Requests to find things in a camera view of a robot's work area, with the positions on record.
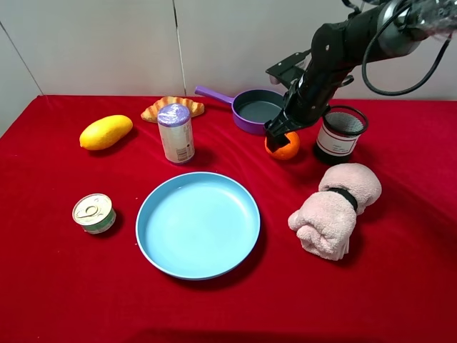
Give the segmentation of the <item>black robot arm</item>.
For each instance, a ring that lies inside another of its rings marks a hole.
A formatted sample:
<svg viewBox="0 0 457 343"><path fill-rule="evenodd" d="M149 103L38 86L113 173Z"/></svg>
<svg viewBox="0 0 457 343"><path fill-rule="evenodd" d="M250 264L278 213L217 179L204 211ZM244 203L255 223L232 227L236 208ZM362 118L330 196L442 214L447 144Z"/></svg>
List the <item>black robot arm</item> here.
<svg viewBox="0 0 457 343"><path fill-rule="evenodd" d="M456 31L455 1L375 1L368 11L353 9L347 20L323 24L311 47L269 67L267 74L287 87L279 115L265 123L266 143L276 151L289 143L287 133L314 125L329 112L337 88L351 83L360 66L365 85L374 93L401 96L423 86L438 68ZM401 91L383 91L369 80L367 64L406 56L430 36L446 38L430 70L417 84Z"/></svg>

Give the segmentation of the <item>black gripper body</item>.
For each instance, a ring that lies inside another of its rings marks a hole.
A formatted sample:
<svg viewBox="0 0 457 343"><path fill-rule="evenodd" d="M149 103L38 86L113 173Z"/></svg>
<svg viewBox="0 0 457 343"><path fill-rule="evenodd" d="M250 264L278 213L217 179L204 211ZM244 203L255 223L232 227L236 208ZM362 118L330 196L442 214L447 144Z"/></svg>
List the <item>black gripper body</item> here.
<svg viewBox="0 0 457 343"><path fill-rule="evenodd" d="M287 92L280 114L265 124L268 138L313 126L352 68L335 69L311 62L302 77Z"/></svg>

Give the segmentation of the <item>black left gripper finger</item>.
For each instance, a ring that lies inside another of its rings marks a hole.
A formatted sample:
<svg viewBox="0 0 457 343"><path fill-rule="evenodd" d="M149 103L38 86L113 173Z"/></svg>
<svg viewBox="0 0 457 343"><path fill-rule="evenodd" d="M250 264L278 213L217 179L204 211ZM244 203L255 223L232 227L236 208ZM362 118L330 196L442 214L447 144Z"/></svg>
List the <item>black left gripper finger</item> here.
<svg viewBox="0 0 457 343"><path fill-rule="evenodd" d="M271 132L266 132L266 148L271 152L274 153L280 148L288 145L290 140L287 138L285 134L279 134L278 136L274 136Z"/></svg>

